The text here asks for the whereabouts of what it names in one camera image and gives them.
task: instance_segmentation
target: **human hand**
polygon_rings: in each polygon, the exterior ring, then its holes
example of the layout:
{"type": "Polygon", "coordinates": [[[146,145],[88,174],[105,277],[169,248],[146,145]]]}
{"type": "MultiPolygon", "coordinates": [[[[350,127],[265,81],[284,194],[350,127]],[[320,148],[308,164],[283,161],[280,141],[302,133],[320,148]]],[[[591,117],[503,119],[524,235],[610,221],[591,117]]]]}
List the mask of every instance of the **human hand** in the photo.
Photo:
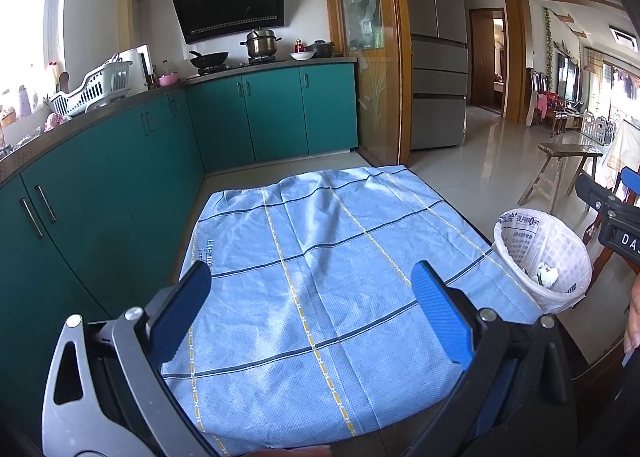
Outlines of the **human hand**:
{"type": "Polygon", "coordinates": [[[625,330],[625,354],[640,347],[640,275],[631,288],[629,319],[625,330]]]}
{"type": "Polygon", "coordinates": [[[293,450],[265,449],[249,453],[245,457],[331,457],[331,448],[310,446],[293,450]]]}

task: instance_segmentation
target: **pink bowl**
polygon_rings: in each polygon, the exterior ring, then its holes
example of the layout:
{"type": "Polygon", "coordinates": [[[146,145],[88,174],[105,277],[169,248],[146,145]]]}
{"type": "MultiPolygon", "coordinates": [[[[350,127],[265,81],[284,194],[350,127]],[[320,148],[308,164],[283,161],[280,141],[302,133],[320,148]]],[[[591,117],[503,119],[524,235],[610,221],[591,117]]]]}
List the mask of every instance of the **pink bowl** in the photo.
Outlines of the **pink bowl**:
{"type": "Polygon", "coordinates": [[[168,87],[178,81],[178,72],[172,72],[171,74],[165,74],[158,78],[158,83],[161,87],[168,87]]]}

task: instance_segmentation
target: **yellow dashed line on tablecloth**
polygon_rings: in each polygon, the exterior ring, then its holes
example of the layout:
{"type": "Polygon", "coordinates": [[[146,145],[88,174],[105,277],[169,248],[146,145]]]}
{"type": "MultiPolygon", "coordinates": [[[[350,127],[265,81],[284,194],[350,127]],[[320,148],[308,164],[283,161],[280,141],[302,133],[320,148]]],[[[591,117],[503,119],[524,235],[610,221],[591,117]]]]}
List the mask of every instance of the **yellow dashed line on tablecloth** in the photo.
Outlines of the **yellow dashed line on tablecloth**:
{"type": "Polygon", "coordinates": [[[400,275],[400,277],[402,278],[402,280],[404,281],[405,284],[407,284],[409,287],[411,287],[411,281],[406,277],[406,275],[402,272],[402,269],[400,269],[400,267],[398,266],[398,264],[396,262],[394,262],[394,260],[386,253],[386,251],[383,249],[382,246],[380,246],[380,244],[378,243],[378,241],[376,239],[374,239],[371,234],[369,233],[369,231],[367,231],[365,229],[365,227],[360,224],[359,220],[357,220],[356,217],[354,217],[351,212],[347,209],[347,207],[343,204],[342,200],[338,197],[338,194],[334,191],[333,188],[330,188],[331,192],[334,194],[334,197],[336,199],[338,199],[338,203],[340,204],[340,208],[342,208],[342,211],[344,211],[351,220],[353,220],[353,222],[356,224],[357,227],[359,227],[362,230],[362,233],[364,233],[364,235],[373,243],[374,246],[376,246],[379,250],[380,253],[382,253],[382,256],[386,258],[386,260],[394,267],[394,269],[398,272],[398,274],[400,275]]]}
{"type": "MultiPolygon", "coordinates": [[[[398,185],[398,183],[396,183],[393,179],[391,179],[391,177],[389,176],[388,172],[385,172],[386,178],[389,179],[389,181],[391,182],[391,184],[393,184],[394,186],[396,186],[397,188],[401,189],[401,190],[406,190],[405,188],[402,188],[398,185]]],[[[476,248],[478,250],[479,253],[481,253],[482,255],[484,255],[484,250],[482,249],[482,247],[480,246],[476,246],[475,243],[473,243],[473,241],[468,238],[462,231],[460,231],[457,227],[455,227],[453,224],[451,224],[446,218],[441,217],[440,215],[438,215],[435,211],[433,211],[430,207],[427,206],[426,202],[424,202],[419,195],[415,194],[414,192],[412,192],[411,190],[407,190],[409,193],[411,193],[411,195],[414,196],[414,198],[420,202],[420,204],[422,204],[425,208],[427,208],[427,211],[431,214],[434,215],[434,217],[439,218],[442,222],[444,222],[449,228],[451,228],[452,230],[454,230],[457,234],[459,234],[463,239],[466,240],[467,244],[471,245],[472,247],[476,248]]],[[[540,307],[538,305],[538,303],[531,297],[531,295],[529,294],[529,291],[527,291],[526,289],[524,289],[523,286],[521,286],[521,284],[519,284],[509,273],[507,273],[507,271],[505,270],[505,268],[503,268],[499,263],[497,263],[494,259],[492,259],[491,257],[487,256],[485,257],[485,260],[489,260],[489,262],[493,263],[496,267],[498,267],[506,276],[507,278],[509,278],[509,280],[511,280],[514,284],[516,284],[516,286],[521,289],[522,291],[524,291],[524,293],[526,294],[526,296],[529,297],[529,299],[536,304],[536,307],[540,307]]]]}
{"type": "Polygon", "coordinates": [[[328,372],[326,371],[326,366],[324,365],[324,362],[322,361],[322,358],[320,357],[320,352],[318,352],[318,350],[316,349],[316,342],[313,338],[313,336],[311,335],[311,331],[309,329],[309,325],[306,321],[306,316],[305,313],[302,310],[302,306],[300,305],[300,300],[298,300],[298,294],[296,293],[296,289],[293,286],[293,281],[291,280],[291,275],[289,274],[289,269],[287,268],[287,263],[284,260],[284,256],[282,254],[282,250],[280,249],[280,243],[278,241],[278,238],[276,236],[276,231],[273,227],[273,222],[271,221],[271,215],[269,213],[269,209],[267,207],[267,195],[266,195],[266,191],[264,188],[261,188],[260,191],[262,192],[262,201],[264,203],[264,212],[267,215],[267,220],[269,221],[269,227],[271,228],[271,235],[273,236],[273,242],[276,244],[276,249],[278,251],[278,256],[280,257],[280,263],[282,264],[282,269],[284,270],[284,275],[287,278],[287,283],[289,284],[289,291],[291,293],[291,296],[293,297],[293,302],[296,304],[296,307],[298,309],[298,314],[300,315],[300,319],[302,321],[302,326],[305,329],[305,333],[306,333],[306,337],[309,341],[309,345],[311,346],[314,355],[316,356],[316,360],[318,360],[318,365],[320,366],[320,370],[322,371],[322,375],[324,376],[324,380],[326,381],[327,385],[329,386],[329,390],[331,392],[331,394],[334,397],[334,401],[335,404],[338,406],[338,409],[340,410],[340,414],[342,415],[342,418],[344,419],[344,422],[347,425],[347,428],[349,429],[349,431],[351,432],[351,435],[353,437],[356,437],[358,435],[358,432],[356,431],[355,427],[353,426],[353,423],[351,422],[350,418],[349,418],[349,414],[347,413],[346,408],[344,408],[344,405],[342,403],[342,400],[340,399],[340,395],[338,395],[338,392],[336,392],[335,387],[334,387],[334,383],[331,380],[331,377],[329,377],[328,372]]]}
{"type": "MultiPolygon", "coordinates": [[[[193,265],[196,261],[196,231],[193,231],[193,238],[191,239],[193,243],[191,247],[191,265],[193,265]]],[[[193,395],[193,411],[196,416],[196,426],[198,430],[201,432],[205,432],[204,426],[202,425],[202,417],[200,415],[200,404],[198,402],[198,388],[196,387],[196,360],[193,348],[193,325],[189,327],[189,371],[191,373],[191,395],[193,395]]],[[[222,444],[222,441],[212,433],[209,434],[213,437],[213,440],[216,442],[218,449],[222,452],[223,457],[231,457],[231,454],[225,448],[225,445],[222,444]]]]}

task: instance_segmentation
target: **teal cabinet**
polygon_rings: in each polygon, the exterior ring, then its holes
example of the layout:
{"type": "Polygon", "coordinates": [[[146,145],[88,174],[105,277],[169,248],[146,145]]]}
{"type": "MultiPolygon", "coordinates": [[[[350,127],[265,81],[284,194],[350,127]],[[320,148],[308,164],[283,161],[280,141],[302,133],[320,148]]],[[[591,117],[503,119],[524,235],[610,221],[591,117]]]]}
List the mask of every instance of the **teal cabinet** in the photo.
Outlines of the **teal cabinet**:
{"type": "Polygon", "coordinates": [[[205,172],[256,161],[240,76],[194,85],[187,97],[205,172]]]}
{"type": "Polygon", "coordinates": [[[309,155],[358,145],[353,64],[300,68],[309,155]]]}
{"type": "Polygon", "coordinates": [[[242,84],[256,162],[308,155],[299,69],[247,74],[242,84]]]}
{"type": "MultiPolygon", "coordinates": [[[[79,313],[98,321],[106,313],[56,249],[20,176],[0,188],[0,202],[0,400],[31,434],[39,431],[49,365],[65,320],[79,313]]],[[[84,242],[79,235],[76,247],[84,242]]]]}
{"type": "Polygon", "coordinates": [[[188,213],[176,198],[182,190],[176,179],[179,166],[172,146],[177,135],[168,100],[161,96],[135,106],[103,121],[98,129],[136,229],[136,302],[146,305],[169,284],[182,236],[180,217],[188,213]]]}
{"type": "Polygon", "coordinates": [[[179,191],[176,211],[179,212],[182,225],[185,226],[193,201],[202,184],[204,169],[193,131],[187,93],[184,90],[176,90],[168,94],[167,98],[176,133],[176,141],[173,145],[175,176],[179,191]]]}
{"type": "Polygon", "coordinates": [[[22,179],[53,243],[111,317],[146,305],[144,231],[133,222],[98,127],[38,159],[22,179]]]}

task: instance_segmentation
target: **metal screw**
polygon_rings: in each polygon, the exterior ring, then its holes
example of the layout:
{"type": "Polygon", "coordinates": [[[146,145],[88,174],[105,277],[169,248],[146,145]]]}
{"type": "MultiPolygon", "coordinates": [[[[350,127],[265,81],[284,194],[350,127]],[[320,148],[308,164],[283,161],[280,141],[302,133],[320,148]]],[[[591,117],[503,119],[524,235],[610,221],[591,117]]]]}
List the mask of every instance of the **metal screw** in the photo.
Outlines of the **metal screw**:
{"type": "Polygon", "coordinates": [[[485,322],[494,322],[498,315],[495,313],[493,309],[481,309],[480,317],[485,322]]]}
{"type": "Polygon", "coordinates": [[[545,329],[552,329],[556,324],[556,321],[553,319],[553,316],[542,316],[540,318],[540,323],[545,329]]]}
{"type": "Polygon", "coordinates": [[[72,314],[66,319],[66,326],[70,329],[78,327],[82,323],[82,316],[79,314],[72,314]]]}
{"type": "Polygon", "coordinates": [[[124,317],[130,322],[135,322],[142,318],[143,312],[142,307],[132,307],[124,313],[124,317]]]}

